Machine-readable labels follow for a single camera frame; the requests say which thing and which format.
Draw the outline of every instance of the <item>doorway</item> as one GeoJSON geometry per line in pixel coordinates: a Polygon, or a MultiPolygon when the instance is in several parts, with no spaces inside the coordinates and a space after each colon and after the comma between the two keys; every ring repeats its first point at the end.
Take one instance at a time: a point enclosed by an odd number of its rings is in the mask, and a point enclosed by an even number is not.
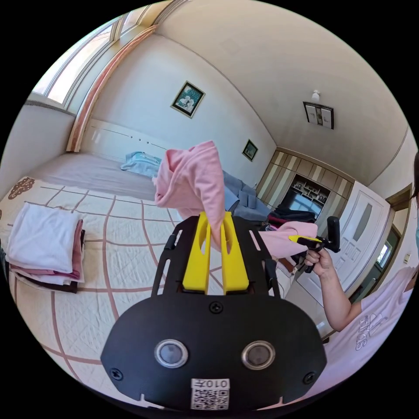
{"type": "Polygon", "coordinates": [[[386,199],[391,206],[391,211],[394,216],[392,226],[374,265],[362,283],[349,297],[349,301],[352,304],[361,301],[373,291],[377,290],[392,267],[405,235],[410,214],[411,196],[412,185],[409,185],[402,191],[386,199]]]}
{"type": "Polygon", "coordinates": [[[349,298],[349,301],[352,304],[361,301],[363,298],[374,291],[375,287],[380,282],[381,277],[387,268],[387,265],[392,261],[394,253],[400,243],[400,239],[401,236],[393,225],[380,252],[380,255],[374,263],[374,266],[369,271],[362,284],[349,298]]]}

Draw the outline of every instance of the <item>pink towel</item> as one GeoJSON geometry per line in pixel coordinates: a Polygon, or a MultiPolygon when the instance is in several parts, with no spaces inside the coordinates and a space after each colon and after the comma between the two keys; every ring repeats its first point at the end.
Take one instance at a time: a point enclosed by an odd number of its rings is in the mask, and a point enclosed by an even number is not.
{"type": "Polygon", "coordinates": [[[153,182],[158,207],[175,208],[184,220],[205,211],[215,244],[220,247],[224,178],[212,141],[189,150],[167,150],[153,182]]]}
{"type": "MultiPolygon", "coordinates": [[[[183,219],[205,211],[214,247],[219,250],[220,229],[225,215],[224,179],[214,143],[208,141],[189,150],[167,150],[153,182],[158,207],[175,208],[183,219]]],[[[307,250],[306,246],[292,242],[288,237],[316,237],[317,226],[291,221],[276,231],[261,231],[260,235],[272,256],[285,258],[307,250]]]]}
{"type": "Polygon", "coordinates": [[[26,269],[21,268],[20,266],[16,266],[10,264],[10,268],[12,270],[19,270],[21,272],[26,272],[27,274],[31,275],[57,275],[57,276],[65,276],[75,280],[80,279],[80,272],[82,271],[82,248],[81,248],[81,235],[83,229],[83,220],[79,220],[77,223],[76,231],[74,233],[74,244],[73,244],[73,255],[72,255],[72,264],[73,264],[73,272],[70,274],[66,274],[63,272],[57,272],[50,269],[26,269]]]}

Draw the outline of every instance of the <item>white t-shirt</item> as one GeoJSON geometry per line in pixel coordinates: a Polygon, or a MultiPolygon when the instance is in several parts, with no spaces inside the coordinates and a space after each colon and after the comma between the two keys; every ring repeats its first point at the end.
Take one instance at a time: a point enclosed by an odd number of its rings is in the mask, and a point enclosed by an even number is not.
{"type": "Polygon", "coordinates": [[[387,284],[361,300],[361,314],[324,345],[327,365],[304,398],[349,378],[377,352],[406,307],[412,290],[404,290],[415,271],[401,269],[387,284]]]}

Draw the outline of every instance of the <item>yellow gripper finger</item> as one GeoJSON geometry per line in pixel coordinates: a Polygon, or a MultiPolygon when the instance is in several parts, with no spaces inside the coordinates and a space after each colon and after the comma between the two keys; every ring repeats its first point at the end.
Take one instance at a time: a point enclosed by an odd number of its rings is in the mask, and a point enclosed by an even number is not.
{"type": "Polygon", "coordinates": [[[221,225],[221,261],[224,295],[228,292],[247,290],[249,279],[247,278],[243,256],[230,212],[226,212],[221,225]]]}
{"type": "Polygon", "coordinates": [[[321,240],[316,239],[316,238],[313,238],[313,237],[305,237],[305,236],[288,236],[288,239],[290,239],[291,241],[294,241],[294,242],[296,242],[296,243],[297,243],[297,240],[298,240],[299,238],[302,238],[302,239],[307,239],[307,240],[311,240],[311,241],[318,241],[319,243],[322,243],[322,241],[321,241],[321,240]]]}
{"type": "Polygon", "coordinates": [[[210,276],[210,251],[211,251],[211,227],[205,213],[201,213],[196,226],[188,265],[183,277],[183,287],[188,291],[208,291],[208,278],[210,276]],[[205,242],[205,253],[201,251],[205,242]]]}

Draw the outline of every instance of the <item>quilted bedspread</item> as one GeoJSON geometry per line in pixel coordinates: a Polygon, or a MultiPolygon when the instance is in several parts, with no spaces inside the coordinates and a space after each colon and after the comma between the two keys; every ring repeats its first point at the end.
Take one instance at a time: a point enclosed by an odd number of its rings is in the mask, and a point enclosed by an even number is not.
{"type": "MultiPolygon", "coordinates": [[[[119,316],[150,297],[158,259],[174,226],[174,209],[29,177],[0,202],[0,238],[4,249],[13,222],[25,202],[77,211],[86,230],[85,282],[77,294],[36,288],[10,273],[10,291],[29,329],[49,356],[68,374],[110,397],[136,405],[112,385],[100,362],[106,338],[119,316]]],[[[290,279],[279,276],[286,294],[290,279]]],[[[222,294],[221,255],[211,251],[209,294],[222,294]]]]}

